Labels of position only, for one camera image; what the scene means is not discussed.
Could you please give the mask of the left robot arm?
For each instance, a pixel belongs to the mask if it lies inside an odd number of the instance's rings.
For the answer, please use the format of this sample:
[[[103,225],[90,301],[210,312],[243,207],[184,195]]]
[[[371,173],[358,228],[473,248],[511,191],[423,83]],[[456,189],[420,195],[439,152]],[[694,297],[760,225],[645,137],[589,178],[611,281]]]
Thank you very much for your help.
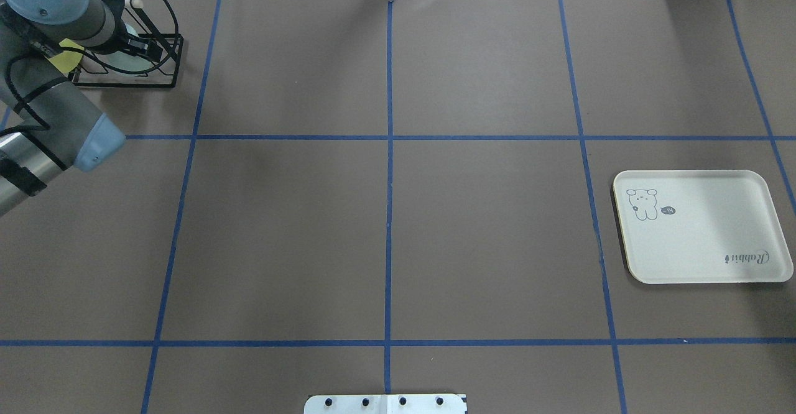
[[[2,0],[2,102],[21,123],[2,130],[2,214],[69,168],[90,172],[126,137],[52,60],[63,40],[102,67],[143,76],[179,62],[135,0]]]

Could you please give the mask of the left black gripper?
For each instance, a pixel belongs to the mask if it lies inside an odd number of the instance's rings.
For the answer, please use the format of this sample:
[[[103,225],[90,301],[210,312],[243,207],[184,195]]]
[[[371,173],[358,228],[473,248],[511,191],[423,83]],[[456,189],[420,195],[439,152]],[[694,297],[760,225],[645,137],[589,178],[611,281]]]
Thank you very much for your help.
[[[127,29],[118,29],[112,37],[112,52],[122,52],[147,61],[161,61],[163,48],[156,40],[145,40]]]

